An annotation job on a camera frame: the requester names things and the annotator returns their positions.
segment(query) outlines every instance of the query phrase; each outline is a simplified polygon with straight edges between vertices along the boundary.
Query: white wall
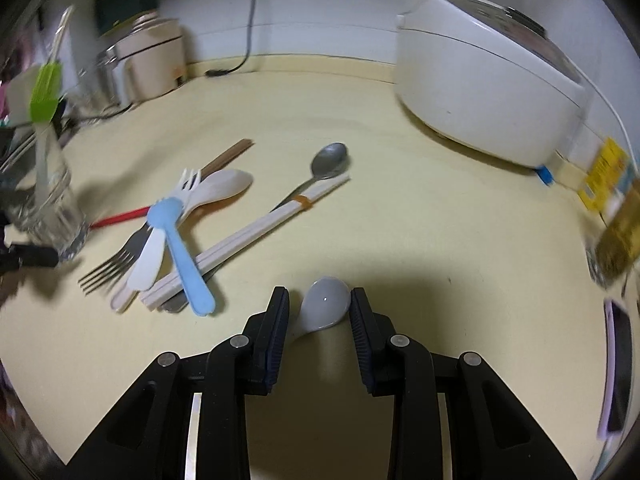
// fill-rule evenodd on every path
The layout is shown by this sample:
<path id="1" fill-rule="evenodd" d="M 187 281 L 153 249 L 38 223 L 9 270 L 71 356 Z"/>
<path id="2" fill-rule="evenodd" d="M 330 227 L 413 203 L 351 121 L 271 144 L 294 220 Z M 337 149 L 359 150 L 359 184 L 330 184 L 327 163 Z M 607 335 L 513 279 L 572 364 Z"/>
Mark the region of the white wall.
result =
<path id="1" fill-rule="evenodd" d="M 395 61 L 395 19 L 403 0 L 257 0 L 256 54 L 330 54 Z M 640 147 L 640 60 L 601 0 L 493 0 L 540 22 L 557 43 L 604 91 Z M 93 0 L 52 0 L 52 21 L 70 3 L 75 69 L 85 67 L 114 38 L 98 38 Z M 189 61 L 244 53 L 249 0 L 161 0 L 163 16 L 179 18 Z M 600 139 L 622 133 L 602 100 L 594 96 L 580 135 L 562 152 L 588 167 Z"/>

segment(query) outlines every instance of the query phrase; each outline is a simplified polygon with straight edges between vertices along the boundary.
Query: yellow countertop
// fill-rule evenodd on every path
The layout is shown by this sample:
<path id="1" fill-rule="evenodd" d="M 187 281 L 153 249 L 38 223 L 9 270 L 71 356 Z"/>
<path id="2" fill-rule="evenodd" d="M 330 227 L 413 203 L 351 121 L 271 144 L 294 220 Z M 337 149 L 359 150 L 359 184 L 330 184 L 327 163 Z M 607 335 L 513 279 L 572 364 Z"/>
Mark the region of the yellow countertop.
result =
<path id="1" fill-rule="evenodd" d="M 347 144 L 351 181 L 243 251 L 214 279 L 218 310 L 199 318 L 114 314 L 78 278 L 140 221 L 98 230 L 75 261 L 27 273 L 0 309 L 0 357 L 44 437 L 68 461 L 161 352 L 209 351 L 241 332 L 286 286 L 292 308 L 311 283 L 363 286 L 375 311 L 429 350 L 482 355 L 533 414 L 580 479 L 604 390 L 603 292 L 589 277 L 575 193 L 436 136 L 385 82 L 313 73 L 198 78 L 65 148 L 91 218 L 152 203 L 183 168 L 237 140 L 230 167 L 254 183 L 182 228 L 193 254 L 264 215 L 309 176 L 319 148 Z M 392 399 L 360 381 L 348 322 L 287 349 L 280 379 L 247 400 L 252 478 L 386 478 Z"/>

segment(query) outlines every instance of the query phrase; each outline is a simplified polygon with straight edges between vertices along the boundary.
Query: clear drinking glass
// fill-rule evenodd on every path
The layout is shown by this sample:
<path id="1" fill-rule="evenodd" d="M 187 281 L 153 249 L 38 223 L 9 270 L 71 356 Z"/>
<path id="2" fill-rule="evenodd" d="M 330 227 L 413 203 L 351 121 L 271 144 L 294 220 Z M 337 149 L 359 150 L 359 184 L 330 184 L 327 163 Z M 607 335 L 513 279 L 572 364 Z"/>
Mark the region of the clear drinking glass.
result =
<path id="1" fill-rule="evenodd" d="M 39 244 L 55 248 L 60 261 L 70 260 L 82 248 L 89 229 L 69 188 L 71 172 L 52 126 L 43 134 L 46 186 L 36 203 L 36 138 L 24 139 L 0 167 L 0 207 L 15 227 Z"/>

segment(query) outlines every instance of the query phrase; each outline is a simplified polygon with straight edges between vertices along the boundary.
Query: red handle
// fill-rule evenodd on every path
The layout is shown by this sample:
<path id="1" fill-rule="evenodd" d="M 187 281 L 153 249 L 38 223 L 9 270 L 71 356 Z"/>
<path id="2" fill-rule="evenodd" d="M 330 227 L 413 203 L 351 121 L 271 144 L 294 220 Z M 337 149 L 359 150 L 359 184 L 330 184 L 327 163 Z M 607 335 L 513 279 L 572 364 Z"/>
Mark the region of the red handle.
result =
<path id="1" fill-rule="evenodd" d="M 120 213 L 119 215 L 109 216 L 98 220 L 90 225 L 91 229 L 97 229 L 98 227 L 105 227 L 107 225 L 119 224 L 120 222 L 126 222 L 127 220 L 133 220 L 134 218 L 142 218 L 146 216 L 149 211 L 149 206 L 141 207 L 140 209 L 134 209 L 133 211 L 127 211 L 126 213 Z"/>

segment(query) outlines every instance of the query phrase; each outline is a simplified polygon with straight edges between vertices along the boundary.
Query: rice cooker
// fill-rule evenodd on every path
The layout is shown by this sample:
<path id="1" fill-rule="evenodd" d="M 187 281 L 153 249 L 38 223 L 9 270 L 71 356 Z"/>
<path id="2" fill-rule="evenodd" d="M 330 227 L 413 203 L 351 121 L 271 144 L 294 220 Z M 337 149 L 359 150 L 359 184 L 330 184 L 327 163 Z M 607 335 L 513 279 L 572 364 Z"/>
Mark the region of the rice cooker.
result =
<path id="1" fill-rule="evenodd" d="M 582 121 L 582 80 L 545 29 L 487 0 L 407 0 L 396 92 L 438 133 L 539 167 Z"/>
<path id="2" fill-rule="evenodd" d="M 107 49 L 121 106 L 160 97 L 186 80 L 178 20 L 156 12 L 140 16 L 129 34 Z"/>

